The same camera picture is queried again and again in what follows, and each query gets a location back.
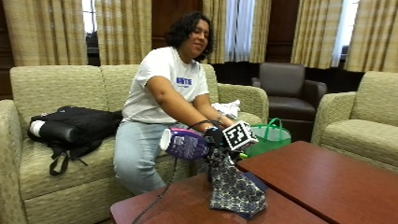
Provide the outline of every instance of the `window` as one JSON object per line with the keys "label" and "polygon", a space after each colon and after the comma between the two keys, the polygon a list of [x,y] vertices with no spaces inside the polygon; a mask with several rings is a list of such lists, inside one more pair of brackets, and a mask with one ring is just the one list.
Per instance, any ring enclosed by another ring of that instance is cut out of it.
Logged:
{"label": "window", "polygon": [[84,21],[86,21],[87,52],[95,53],[99,51],[95,0],[83,0],[83,8],[84,8]]}
{"label": "window", "polygon": [[228,0],[226,61],[248,62],[252,46],[256,0]]}
{"label": "window", "polygon": [[360,0],[345,0],[339,24],[336,44],[333,50],[332,67],[337,67],[341,60],[347,59],[353,25],[356,21]]}

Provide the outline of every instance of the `brown table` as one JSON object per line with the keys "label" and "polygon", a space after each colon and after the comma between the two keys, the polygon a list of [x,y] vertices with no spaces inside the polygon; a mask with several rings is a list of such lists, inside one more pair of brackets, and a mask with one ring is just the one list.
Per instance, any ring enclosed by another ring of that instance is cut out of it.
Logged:
{"label": "brown table", "polygon": [[[140,212],[156,200],[163,189],[148,192],[111,206],[115,223],[132,223]],[[267,190],[268,209],[247,220],[232,212],[211,210],[212,186],[206,175],[198,175],[170,188],[159,203],[148,210],[140,223],[158,224],[317,224],[327,223],[320,217],[276,193]]]}
{"label": "brown table", "polygon": [[239,163],[331,223],[398,223],[398,174],[305,142]]}

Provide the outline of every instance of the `black and white patterned cloth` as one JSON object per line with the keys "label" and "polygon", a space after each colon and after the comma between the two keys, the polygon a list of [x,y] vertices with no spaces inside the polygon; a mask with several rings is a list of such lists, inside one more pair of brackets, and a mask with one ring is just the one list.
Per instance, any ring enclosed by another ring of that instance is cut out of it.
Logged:
{"label": "black and white patterned cloth", "polygon": [[214,148],[207,162],[214,185],[211,208],[252,218],[268,206],[264,189],[236,168],[226,150]]}

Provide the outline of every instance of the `white cloth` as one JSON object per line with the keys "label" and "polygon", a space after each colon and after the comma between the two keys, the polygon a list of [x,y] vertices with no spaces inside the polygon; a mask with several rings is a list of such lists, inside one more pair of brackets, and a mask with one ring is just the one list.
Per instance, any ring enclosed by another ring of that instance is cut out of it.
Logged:
{"label": "white cloth", "polygon": [[231,119],[238,119],[238,112],[240,111],[240,100],[230,104],[214,103],[214,108]]}
{"label": "white cloth", "polygon": [[41,136],[41,129],[43,127],[43,125],[46,124],[45,121],[42,120],[35,120],[31,125],[30,125],[30,132],[37,136],[37,137],[42,137]]}
{"label": "white cloth", "polygon": [[180,59],[174,47],[152,50],[146,56],[135,76],[127,102],[124,104],[124,120],[146,123],[174,123],[147,89],[151,77],[163,76],[172,82],[175,90],[188,102],[199,95],[210,93],[204,69],[196,61],[190,64]]}

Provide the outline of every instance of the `green shopping bag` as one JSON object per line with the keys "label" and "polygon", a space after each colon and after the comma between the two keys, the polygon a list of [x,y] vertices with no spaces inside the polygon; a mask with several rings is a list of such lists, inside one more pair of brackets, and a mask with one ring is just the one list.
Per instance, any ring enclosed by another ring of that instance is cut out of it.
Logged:
{"label": "green shopping bag", "polygon": [[283,121],[275,118],[267,125],[251,126],[259,142],[246,149],[248,157],[253,157],[292,143],[291,132],[284,129]]}

